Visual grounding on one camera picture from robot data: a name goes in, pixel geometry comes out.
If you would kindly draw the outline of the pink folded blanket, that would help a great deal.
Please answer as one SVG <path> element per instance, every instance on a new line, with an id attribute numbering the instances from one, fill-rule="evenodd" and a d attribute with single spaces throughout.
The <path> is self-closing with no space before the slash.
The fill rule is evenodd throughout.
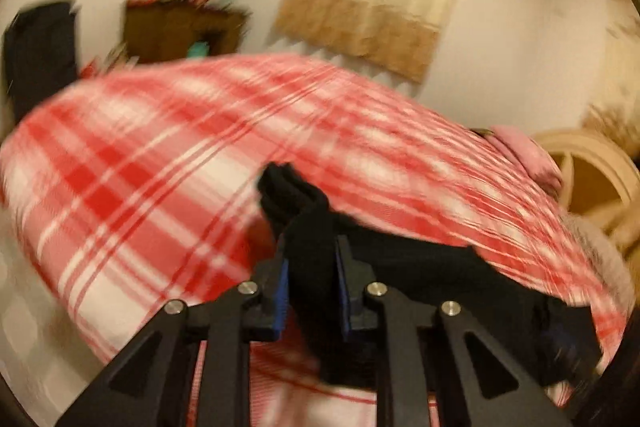
<path id="1" fill-rule="evenodd" d="M 532 179 L 544 193 L 557 199 L 563 176 L 552 157 L 532 138 L 508 126 L 490 127 L 486 140 Z"/>

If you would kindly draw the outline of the dark wooden dresser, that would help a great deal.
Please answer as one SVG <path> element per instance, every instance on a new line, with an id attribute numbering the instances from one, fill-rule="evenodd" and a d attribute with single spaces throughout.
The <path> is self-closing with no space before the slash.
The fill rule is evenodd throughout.
<path id="1" fill-rule="evenodd" d="M 207 46 L 207 56 L 233 54 L 249 18 L 238 8 L 206 8 L 184 0 L 127 2 L 122 42 L 140 64 L 182 60 L 198 42 Z"/>

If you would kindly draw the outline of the black suitcase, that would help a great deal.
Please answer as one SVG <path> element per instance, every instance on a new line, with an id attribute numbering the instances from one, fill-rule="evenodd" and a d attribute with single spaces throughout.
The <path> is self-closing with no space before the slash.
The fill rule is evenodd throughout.
<path id="1" fill-rule="evenodd" d="M 75 0 L 17 12 L 3 34 L 2 72 L 15 121 L 78 78 Z"/>

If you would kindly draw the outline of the cream wooden headboard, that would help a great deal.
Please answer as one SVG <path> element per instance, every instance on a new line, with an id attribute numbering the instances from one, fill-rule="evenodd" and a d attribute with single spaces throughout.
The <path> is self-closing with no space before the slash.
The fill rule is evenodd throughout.
<path id="1" fill-rule="evenodd" d="M 560 129 L 534 135 L 556 161 L 563 188 L 559 204 L 599 228 L 625 261 L 639 261 L 639 169 L 602 134 Z"/>

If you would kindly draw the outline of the black pants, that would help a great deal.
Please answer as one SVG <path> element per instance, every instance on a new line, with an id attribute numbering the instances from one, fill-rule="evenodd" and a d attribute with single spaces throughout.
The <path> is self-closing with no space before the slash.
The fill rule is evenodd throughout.
<path id="1" fill-rule="evenodd" d="M 376 281 L 418 303 L 454 300 L 468 309 L 542 387 L 591 374 L 603 352 L 587 307 L 529 289 L 499 273 L 471 246 L 408 239 L 360 225 L 331 209 L 320 188 L 288 164 L 270 162 L 257 182 L 262 211 L 288 259 L 288 301 L 320 375 L 331 385 L 375 383 L 369 339 L 347 339 L 337 239 Z"/>

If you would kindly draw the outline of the red plaid bed sheet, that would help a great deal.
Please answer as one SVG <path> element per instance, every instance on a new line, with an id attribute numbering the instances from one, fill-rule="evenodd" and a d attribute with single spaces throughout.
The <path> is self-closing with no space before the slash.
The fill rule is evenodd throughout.
<path id="1" fill-rule="evenodd" d="M 82 344 L 109 360 L 164 301 L 200 303 L 266 251 L 256 181 L 289 162 L 372 227 L 471 244 L 503 274 L 590 306 L 609 362 L 627 312 L 558 204 L 474 132 L 297 55 L 231 55 L 78 81 L 1 149 L 1 199 Z"/>

